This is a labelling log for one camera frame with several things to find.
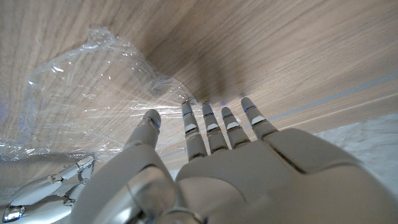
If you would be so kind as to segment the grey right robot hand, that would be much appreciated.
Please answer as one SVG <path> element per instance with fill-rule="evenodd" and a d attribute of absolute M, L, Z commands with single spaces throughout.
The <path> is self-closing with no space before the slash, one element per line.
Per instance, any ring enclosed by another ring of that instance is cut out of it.
<path fill-rule="evenodd" d="M 22 186 L 1 207 L 1 223 L 55 223 L 71 214 L 75 202 L 94 171 L 95 158 L 88 156 L 57 174 L 33 180 Z M 62 196 L 54 194 L 68 179 L 77 176 L 79 183 Z"/>

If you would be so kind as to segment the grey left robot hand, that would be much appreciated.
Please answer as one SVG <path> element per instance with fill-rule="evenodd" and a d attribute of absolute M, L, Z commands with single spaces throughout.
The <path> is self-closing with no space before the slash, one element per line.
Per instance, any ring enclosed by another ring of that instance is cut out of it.
<path fill-rule="evenodd" d="M 229 108 L 221 129 L 210 105 L 204 141 L 183 103 L 188 162 L 176 177 L 155 152 L 160 115 L 147 111 L 88 182 L 70 223 L 397 222 L 397 197 L 362 162 L 305 131 L 276 129 L 249 98 L 241 105 L 255 141 Z"/>

